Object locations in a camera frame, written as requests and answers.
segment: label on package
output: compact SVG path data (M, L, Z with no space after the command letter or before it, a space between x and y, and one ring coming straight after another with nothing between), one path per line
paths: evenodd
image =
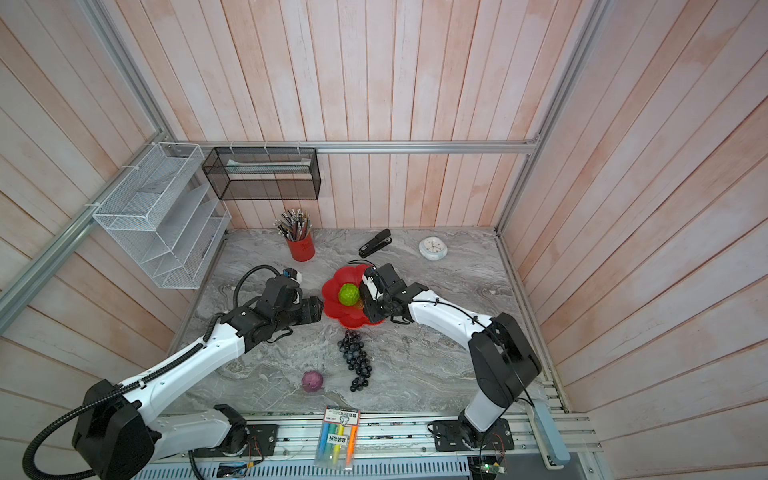
M346 445L347 437L344 435L328 435L328 443L333 445Z
M357 425L360 412L348 409L326 409L325 421L328 423L339 423L341 425Z

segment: wooden wall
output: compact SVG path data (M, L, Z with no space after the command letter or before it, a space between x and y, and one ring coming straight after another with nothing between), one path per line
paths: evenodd
M766 25L616 2L505 231L617 478L768 475Z
M0 84L4 289L155 129L72 0L0 2ZM0 338L3 477L22 477L26 442L92 384L162 360L185 296L154 287L103 230L86 239ZM52 472L84 466L73 426L38 456L63 462Z
M593 0L104 0L190 141L521 140ZM496 225L516 154L321 155L318 201L230 202L233 225L303 207L323 227Z

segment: mounting plate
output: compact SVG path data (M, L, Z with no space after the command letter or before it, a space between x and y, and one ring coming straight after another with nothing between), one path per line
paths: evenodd
M248 425L248 443L250 444L250 454L254 457L259 455L261 451L265 457L271 457L275 454L275 441L277 440L277 425L273 423L260 423L256 425ZM256 442L259 443L259 448L256 448ZM243 453L233 458L248 458L248 449L243 450ZM221 451L219 449L197 449L194 451L195 458L210 458L221 457Z
M468 450L474 450L468 447L463 440L462 435L462 423L459 420L435 420L432 425L432 433L435 436L435 450L438 452L465 452ZM491 425L485 436L485 444L482 448L493 451L502 449L499 445L498 439L494 436L498 435L499 438L504 440L505 450L514 450L515 444L512 441L512 433L509 430L509 422L504 419L496 420L496 423Z

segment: orange highlighter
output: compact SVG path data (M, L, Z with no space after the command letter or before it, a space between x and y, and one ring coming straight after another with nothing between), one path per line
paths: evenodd
M355 451L355 437L357 436L357 425L352 427L352 432L349 434L349 445L346 447L346 466L352 463L352 454Z

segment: green ball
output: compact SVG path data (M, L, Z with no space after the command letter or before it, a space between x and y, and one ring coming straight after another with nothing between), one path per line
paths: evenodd
M354 283L344 283L339 290L339 302L344 306L352 306L360 300L360 290Z

